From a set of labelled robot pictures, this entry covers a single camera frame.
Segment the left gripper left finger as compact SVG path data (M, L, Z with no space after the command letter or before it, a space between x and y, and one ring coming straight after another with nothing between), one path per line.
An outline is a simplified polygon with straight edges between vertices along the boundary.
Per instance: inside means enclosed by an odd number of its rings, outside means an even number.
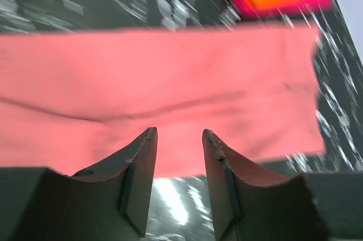
M1 168L2 240L140 240L146 234L158 133L73 176Z

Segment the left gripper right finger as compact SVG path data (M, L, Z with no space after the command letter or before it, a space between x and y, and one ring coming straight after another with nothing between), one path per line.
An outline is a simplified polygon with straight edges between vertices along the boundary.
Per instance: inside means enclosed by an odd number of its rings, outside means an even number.
M286 177L202 134L216 240L361 240L362 174Z

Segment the salmon pink t-shirt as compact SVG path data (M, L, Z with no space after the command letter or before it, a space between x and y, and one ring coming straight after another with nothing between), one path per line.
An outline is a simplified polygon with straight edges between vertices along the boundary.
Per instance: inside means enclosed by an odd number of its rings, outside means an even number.
M71 175L158 129L155 177L205 172L214 131L266 162L325 151L316 25L1 36L1 165Z

